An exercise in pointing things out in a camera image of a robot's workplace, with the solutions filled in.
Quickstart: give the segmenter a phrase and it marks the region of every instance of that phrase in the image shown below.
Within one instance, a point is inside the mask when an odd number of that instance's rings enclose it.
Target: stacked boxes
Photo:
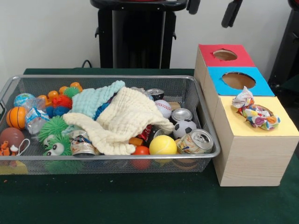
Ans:
[[[214,158],[221,186],[278,186],[299,132],[241,45],[200,45],[194,77],[200,83],[222,151]],[[243,87],[255,104],[280,117],[273,130],[253,128],[232,99]]]

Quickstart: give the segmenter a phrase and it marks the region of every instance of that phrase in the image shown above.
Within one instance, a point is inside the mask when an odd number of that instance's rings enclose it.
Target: circular hole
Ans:
[[[228,72],[222,76],[222,80],[230,87],[238,90],[242,90],[244,86],[250,89],[256,85],[253,78],[241,72]]]
[[[222,61],[233,61],[238,57],[234,52],[225,49],[217,50],[213,52],[213,55]]]

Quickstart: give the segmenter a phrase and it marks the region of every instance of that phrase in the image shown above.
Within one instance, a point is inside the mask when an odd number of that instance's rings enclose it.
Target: baseball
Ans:
[[[163,117],[169,118],[171,116],[171,106],[165,100],[159,99],[155,101],[158,110],[163,114]]]

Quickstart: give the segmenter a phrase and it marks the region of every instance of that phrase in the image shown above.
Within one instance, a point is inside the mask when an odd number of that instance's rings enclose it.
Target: white wall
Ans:
[[[199,12],[177,12],[171,68],[194,68],[198,43],[243,44],[266,78],[288,20],[287,0],[244,0],[233,28],[221,27],[230,0],[202,0]],[[26,68],[100,65],[97,9],[89,0],[1,0],[0,88]]]

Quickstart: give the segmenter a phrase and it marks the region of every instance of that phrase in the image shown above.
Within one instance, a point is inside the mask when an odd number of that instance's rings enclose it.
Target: colorful fabric scrap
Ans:
[[[271,130],[280,123],[278,116],[274,116],[267,108],[254,104],[252,93],[246,87],[233,99],[232,105],[253,127]]]

